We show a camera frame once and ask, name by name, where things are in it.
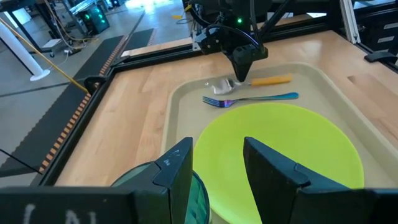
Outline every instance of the plastic tray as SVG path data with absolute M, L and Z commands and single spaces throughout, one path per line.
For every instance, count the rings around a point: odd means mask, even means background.
M 218 99 L 300 93 L 297 100 L 283 101 L 310 109 L 337 125 L 355 145 L 364 167 L 365 187 L 398 186 L 398 150 L 372 125 L 337 86 L 319 69 L 304 63 L 290 63 L 251 71 L 250 78 L 293 75 L 286 84 L 245 87 L 228 96 L 215 96 L 205 83 L 221 77 L 195 80 L 179 86 L 170 96 L 162 142 L 162 152 L 186 136 L 198 139 L 203 129 L 219 115 L 256 102 L 237 103 L 231 108 L 215 108 L 201 102 L 203 95 Z

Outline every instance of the blue metal fork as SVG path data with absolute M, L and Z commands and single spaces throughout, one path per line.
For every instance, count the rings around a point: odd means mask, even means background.
M 275 96 L 260 96 L 260 97 L 249 97 L 249 98 L 240 98 L 236 100 L 216 100 L 207 96 L 203 97 L 203 102 L 211 105 L 216 106 L 219 108 L 228 108 L 232 106 L 234 103 L 239 101 L 246 101 L 246 100 L 293 100 L 297 99 L 299 94 L 296 92 L 293 93 L 286 93 L 282 95 L 275 95 Z

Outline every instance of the wooden tabletop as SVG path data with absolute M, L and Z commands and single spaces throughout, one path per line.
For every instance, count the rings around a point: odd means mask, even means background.
M 307 62 L 322 69 L 398 146 L 396 73 L 380 63 L 366 62 L 362 50 L 333 31 L 265 46 L 269 58 L 255 62 L 253 68 Z M 108 186 L 129 169 L 158 158 L 167 99 L 173 90 L 193 79 L 232 72 L 230 62 L 219 53 L 117 74 L 57 185 Z

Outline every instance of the lime green plate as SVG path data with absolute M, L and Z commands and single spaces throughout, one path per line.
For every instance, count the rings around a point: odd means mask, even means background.
M 227 222 L 261 223 L 244 168 L 246 136 L 347 187 L 364 186 L 355 147 L 326 118 L 283 103 L 242 106 L 211 122 L 193 155 L 193 168 L 205 183 L 211 208 Z

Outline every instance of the yellow utensil handle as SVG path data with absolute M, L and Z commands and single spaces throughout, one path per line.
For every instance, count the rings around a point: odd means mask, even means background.
M 254 78 L 251 80 L 252 86 L 272 85 L 279 83 L 287 83 L 293 80 L 291 75 L 287 77 L 269 77 L 269 78 Z

